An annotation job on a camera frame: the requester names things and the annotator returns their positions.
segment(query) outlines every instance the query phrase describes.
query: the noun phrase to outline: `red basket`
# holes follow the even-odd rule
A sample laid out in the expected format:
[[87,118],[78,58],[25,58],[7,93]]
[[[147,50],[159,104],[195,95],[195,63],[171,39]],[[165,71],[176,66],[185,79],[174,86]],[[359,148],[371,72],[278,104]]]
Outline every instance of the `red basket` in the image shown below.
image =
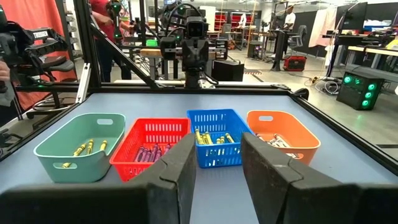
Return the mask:
[[110,163],[115,166],[120,179],[126,182],[153,164],[134,162],[141,146],[152,149],[157,143],[162,149],[167,144],[173,147],[189,132],[188,118],[139,118],[119,144]]

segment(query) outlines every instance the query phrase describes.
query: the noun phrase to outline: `gray table surface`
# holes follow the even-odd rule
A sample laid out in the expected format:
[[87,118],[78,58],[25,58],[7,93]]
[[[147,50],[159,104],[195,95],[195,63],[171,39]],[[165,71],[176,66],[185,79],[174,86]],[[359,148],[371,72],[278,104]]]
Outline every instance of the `gray table surface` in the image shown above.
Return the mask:
[[[332,131],[288,96],[97,93],[0,162],[0,193],[22,184],[51,183],[34,147],[73,117],[121,113],[126,130],[136,118],[186,117],[187,110],[232,108],[243,119],[250,110],[292,113],[322,145],[310,166],[341,182],[398,183],[398,177]],[[115,168],[100,182],[120,183]],[[191,223],[258,223],[241,166],[197,169]]]

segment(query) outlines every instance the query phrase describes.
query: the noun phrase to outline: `blue basket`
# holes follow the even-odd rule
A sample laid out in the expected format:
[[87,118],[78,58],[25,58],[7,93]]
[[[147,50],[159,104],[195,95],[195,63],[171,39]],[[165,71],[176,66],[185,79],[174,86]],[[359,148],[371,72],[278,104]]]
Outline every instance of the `blue basket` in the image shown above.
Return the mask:
[[235,143],[201,145],[196,143],[198,163],[201,168],[236,166],[242,164],[241,138],[243,132],[253,133],[242,118],[232,109],[188,110],[191,130],[208,131],[211,140],[229,133]]

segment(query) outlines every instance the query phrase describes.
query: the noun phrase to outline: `plastic basket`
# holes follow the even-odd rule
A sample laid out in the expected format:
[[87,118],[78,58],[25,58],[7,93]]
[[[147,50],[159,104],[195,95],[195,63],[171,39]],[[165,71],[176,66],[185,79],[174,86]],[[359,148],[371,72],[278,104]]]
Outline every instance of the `plastic basket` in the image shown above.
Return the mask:
[[147,40],[147,46],[157,46],[157,40]]
[[[88,183],[101,179],[110,168],[109,158],[122,139],[125,117],[121,114],[89,113],[74,117],[35,149],[45,171],[54,182]],[[79,156],[73,153],[82,144],[94,140],[93,151],[85,149]],[[108,144],[100,151],[102,142]]]
[[139,175],[153,162],[134,162],[141,146],[153,148],[158,144],[163,149],[174,146],[190,132],[187,118],[139,118],[122,140],[110,163],[115,166],[124,182]]
[[243,132],[252,133],[243,119],[232,109],[188,110],[191,131],[209,132],[211,140],[229,133],[235,143],[202,145],[196,143],[197,158],[201,168],[236,166],[242,164],[241,138]]
[[248,125],[263,140],[270,141],[278,134],[290,147],[278,147],[282,152],[309,165],[318,147],[319,139],[295,116],[282,111],[250,111]]

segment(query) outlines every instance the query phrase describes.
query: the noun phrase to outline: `orange basket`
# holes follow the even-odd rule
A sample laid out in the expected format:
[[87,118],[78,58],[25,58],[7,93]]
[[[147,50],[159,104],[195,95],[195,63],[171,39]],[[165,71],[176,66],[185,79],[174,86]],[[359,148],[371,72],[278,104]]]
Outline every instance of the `orange basket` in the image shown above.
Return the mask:
[[265,141],[271,141],[274,134],[278,134],[290,147],[277,148],[306,165],[321,145],[319,139],[290,113],[249,111],[248,126]]
[[134,162],[141,146],[152,149],[154,144],[158,144],[163,155],[166,145],[173,147],[189,132],[188,118],[139,118],[119,144],[110,163],[123,182],[129,181],[153,164]]

